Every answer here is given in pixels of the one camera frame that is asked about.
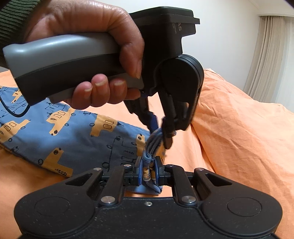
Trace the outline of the person's left hand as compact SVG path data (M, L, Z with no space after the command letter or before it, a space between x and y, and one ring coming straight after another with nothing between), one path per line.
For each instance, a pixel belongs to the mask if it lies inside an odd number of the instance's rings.
M99 1L42 1L29 17L24 40L81 32L110 33L121 47L120 61L125 71L140 78L144 40L130 15L118 6ZM108 80L105 75L96 74L90 81L80 83L65 103L83 110L135 100L140 95L138 89L128 88L122 78Z

